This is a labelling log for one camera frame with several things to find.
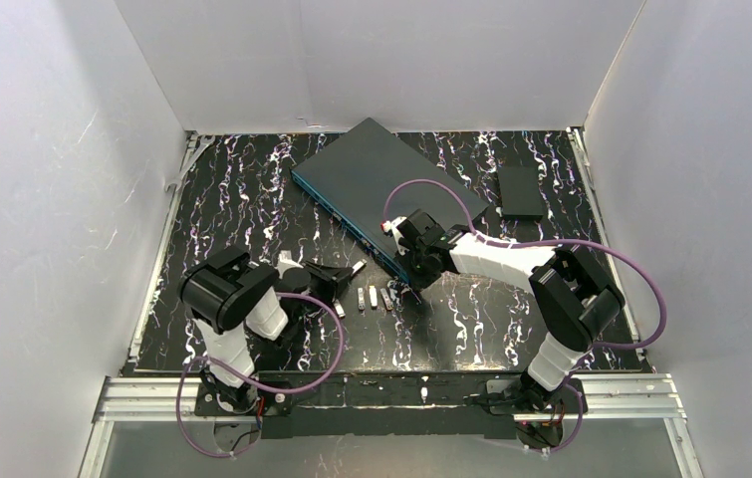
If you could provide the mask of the large teal network switch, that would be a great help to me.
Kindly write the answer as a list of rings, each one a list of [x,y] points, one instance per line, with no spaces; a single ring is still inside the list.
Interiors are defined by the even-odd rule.
[[[382,232],[383,209],[391,219],[420,209],[447,229],[464,225],[460,206],[444,190],[431,184],[413,184],[389,194],[400,184],[429,179],[446,185],[467,207],[473,219],[482,217],[489,202],[426,159],[374,119],[365,119],[291,171],[301,186],[338,219],[381,265],[414,290],[430,282],[411,271],[399,258],[394,239]]]

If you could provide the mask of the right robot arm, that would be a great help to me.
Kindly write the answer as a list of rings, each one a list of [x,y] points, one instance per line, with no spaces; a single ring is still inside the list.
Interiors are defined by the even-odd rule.
[[[417,209],[381,226],[416,288],[444,273],[475,275],[530,293],[546,326],[537,355],[509,394],[548,399],[625,305],[622,292],[584,243],[525,246],[455,226]]]

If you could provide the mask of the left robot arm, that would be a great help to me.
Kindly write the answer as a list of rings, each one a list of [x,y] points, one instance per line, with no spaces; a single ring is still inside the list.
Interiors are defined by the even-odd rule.
[[[298,330],[304,316],[319,309],[333,318],[343,342],[339,297],[364,265],[298,262],[284,250],[272,266],[254,260],[245,249],[231,246],[187,270],[178,295],[206,346],[207,356],[201,360],[207,389],[240,402],[256,390],[294,394],[321,385],[335,373],[342,350],[312,382],[281,388],[253,378],[256,368],[247,333],[281,344]]]

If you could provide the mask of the metal wrench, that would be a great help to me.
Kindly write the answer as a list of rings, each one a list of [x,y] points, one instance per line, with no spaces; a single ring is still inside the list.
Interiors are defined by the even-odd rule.
[[[214,142],[214,135],[192,136],[188,141],[187,149],[178,172],[167,180],[164,185],[164,191],[176,192],[180,190],[189,171],[193,168],[203,152]]]

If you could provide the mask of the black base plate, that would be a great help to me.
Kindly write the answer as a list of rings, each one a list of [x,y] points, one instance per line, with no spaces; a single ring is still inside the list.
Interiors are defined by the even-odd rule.
[[[565,419],[588,411],[582,383],[547,397],[537,408],[520,397],[517,372],[358,371],[336,373],[318,386],[299,387],[314,372],[265,370],[271,391],[251,389],[233,405],[223,388],[202,378],[194,400],[199,417],[258,418],[265,439],[356,435],[476,435],[526,438],[531,445],[557,445]]]

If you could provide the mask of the small black network switch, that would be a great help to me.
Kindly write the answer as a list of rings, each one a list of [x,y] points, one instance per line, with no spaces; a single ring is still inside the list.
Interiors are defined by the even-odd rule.
[[[507,219],[539,222],[546,213],[537,170],[504,166],[497,172],[501,215]]]

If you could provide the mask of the aluminium front rail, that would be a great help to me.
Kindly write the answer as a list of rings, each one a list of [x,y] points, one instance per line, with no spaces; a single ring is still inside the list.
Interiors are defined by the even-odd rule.
[[[502,388],[502,373],[361,372],[336,375],[310,392],[272,393],[264,415],[309,409],[441,410],[464,405],[471,394]],[[585,402],[587,419],[683,419],[687,413],[669,374],[586,373],[570,381]],[[243,422],[250,412],[232,413],[206,392],[196,377],[110,378],[94,413],[96,421]]]

